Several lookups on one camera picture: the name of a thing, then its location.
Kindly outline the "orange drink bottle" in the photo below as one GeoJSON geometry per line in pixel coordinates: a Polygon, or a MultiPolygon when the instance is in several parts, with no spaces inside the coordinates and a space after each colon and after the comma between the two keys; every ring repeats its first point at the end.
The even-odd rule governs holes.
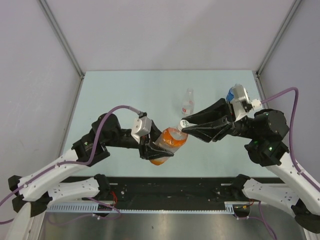
{"type": "Polygon", "coordinates": [[[192,124],[187,120],[181,120],[177,126],[166,128],[156,140],[155,145],[174,154],[188,139],[188,134],[183,133],[182,130],[191,126],[192,124]]]}

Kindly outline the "clear water bottle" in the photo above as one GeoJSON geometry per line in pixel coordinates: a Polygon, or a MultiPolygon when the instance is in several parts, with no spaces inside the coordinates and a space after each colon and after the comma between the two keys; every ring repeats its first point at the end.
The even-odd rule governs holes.
{"type": "Polygon", "coordinates": [[[184,116],[189,116],[194,113],[194,108],[194,90],[189,87],[182,98],[181,112],[184,116]]]}

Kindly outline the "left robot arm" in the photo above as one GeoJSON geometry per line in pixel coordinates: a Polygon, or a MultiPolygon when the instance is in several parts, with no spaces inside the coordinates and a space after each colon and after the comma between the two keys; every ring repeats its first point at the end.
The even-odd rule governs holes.
{"type": "Polygon", "coordinates": [[[137,149],[141,159],[150,161],[172,157],[173,152],[155,144],[160,135],[146,113],[134,120],[133,129],[121,128],[113,113],[101,115],[92,123],[89,133],[55,161],[28,176],[13,175],[8,179],[9,189],[14,194],[13,210],[18,213],[29,203],[30,216],[35,217],[58,202],[82,198],[106,200],[112,188],[105,175],[96,174],[74,182],[70,181],[71,175],[108,158],[111,155],[108,147],[137,149]]]}

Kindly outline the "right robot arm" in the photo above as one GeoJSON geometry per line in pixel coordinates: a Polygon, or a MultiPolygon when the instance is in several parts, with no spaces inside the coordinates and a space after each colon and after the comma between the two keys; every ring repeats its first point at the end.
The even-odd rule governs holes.
{"type": "Polygon", "coordinates": [[[220,141],[226,135],[249,139],[244,146],[249,159],[277,175],[288,187],[276,189],[240,174],[231,184],[231,196],[237,201],[265,202],[291,215],[306,230],[320,232],[320,185],[312,185],[311,176],[299,172],[292,163],[289,148],[283,143],[289,132],[283,112],[261,109],[258,99],[228,102],[221,98],[183,117],[180,123],[183,133],[206,143],[220,141]]]}

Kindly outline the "blue drink bottle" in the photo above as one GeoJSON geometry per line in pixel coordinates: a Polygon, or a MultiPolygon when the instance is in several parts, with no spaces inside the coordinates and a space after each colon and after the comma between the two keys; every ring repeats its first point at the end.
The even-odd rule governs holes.
{"type": "Polygon", "coordinates": [[[235,84],[233,87],[231,87],[226,95],[226,101],[227,102],[239,102],[241,97],[241,85],[235,84]]]}

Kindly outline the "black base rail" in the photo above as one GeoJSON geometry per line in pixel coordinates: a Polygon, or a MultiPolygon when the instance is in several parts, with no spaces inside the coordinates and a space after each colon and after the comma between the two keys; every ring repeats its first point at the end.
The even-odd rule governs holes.
{"type": "Polygon", "coordinates": [[[222,210],[224,202],[251,202],[233,188],[236,177],[107,177],[107,193],[98,201],[116,202],[120,210],[222,210]]]}

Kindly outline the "right aluminium frame post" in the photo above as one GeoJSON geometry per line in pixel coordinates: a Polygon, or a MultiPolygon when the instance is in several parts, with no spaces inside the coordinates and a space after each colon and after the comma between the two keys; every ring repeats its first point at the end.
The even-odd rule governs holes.
{"type": "Polygon", "coordinates": [[[302,4],[303,0],[294,0],[291,7],[289,8],[287,14],[285,15],[284,20],[282,21],[275,37],[273,38],[271,45],[269,46],[266,54],[264,55],[261,63],[259,64],[255,74],[259,77],[262,72],[264,71],[266,65],[270,61],[272,55],[274,54],[276,48],[280,44],[284,34],[286,33],[289,25],[291,24],[294,16],[296,15],[300,5],[302,4]]]}

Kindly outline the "aluminium frame post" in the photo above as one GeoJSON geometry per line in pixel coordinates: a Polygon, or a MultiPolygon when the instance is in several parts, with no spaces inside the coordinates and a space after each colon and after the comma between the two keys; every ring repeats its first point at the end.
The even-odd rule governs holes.
{"type": "Polygon", "coordinates": [[[37,0],[37,3],[39,5],[40,9],[42,10],[44,16],[46,17],[47,22],[49,23],[53,33],[55,34],[57,40],[59,41],[67,58],[69,59],[71,65],[75,69],[78,76],[81,79],[83,79],[85,73],[81,69],[80,64],[77,61],[75,54],[74,54],[72,48],[70,47],[68,40],[67,40],[65,34],[63,33],[58,21],[56,20],[56,17],[54,16],[54,13],[52,12],[48,2],[46,0],[37,0]]]}
{"type": "Polygon", "coordinates": [[[259,64],[255,74],[259,77],[262,72],[264,71],[266,65],[270,61],[272,55],[274,54],[276,48],[280,44],[284,34],[286,33],[289,25],[291,24],[294,16],[296,15],[300,5],[302,4],[303,0],[294,0],[291,7],[289,8],[287,14],[285,15],[284,20],[282,21],[275,37],[273,38],[271,45],[269,46],[266,54],[264,55],[261,63],[259,64]]]}

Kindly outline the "left aluminium frame post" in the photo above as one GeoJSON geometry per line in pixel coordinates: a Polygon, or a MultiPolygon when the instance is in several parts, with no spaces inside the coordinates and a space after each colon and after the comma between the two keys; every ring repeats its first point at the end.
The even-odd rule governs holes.
{"type": "Polygon", "coordinates": [[[83,79],[85,73],[81,69],[80,64],[77,61],[75,54],[74,54],[72,48],[70,47],[68,40],[67,40],[65,34],[63,33],[58,21],[56,20],[56,17],[54,16],[54,13],[52,12],[48,2],[46,0],[37,0],[37,3],[39,5],[40,9],[42,10],[44,16],[46,17],[47,22],[49,23],[53,33],[55,34],[57,40],[59,41],[67,58],[69,59],[71,65],[75,69],[78,76],[81,79],[83,79]]]}

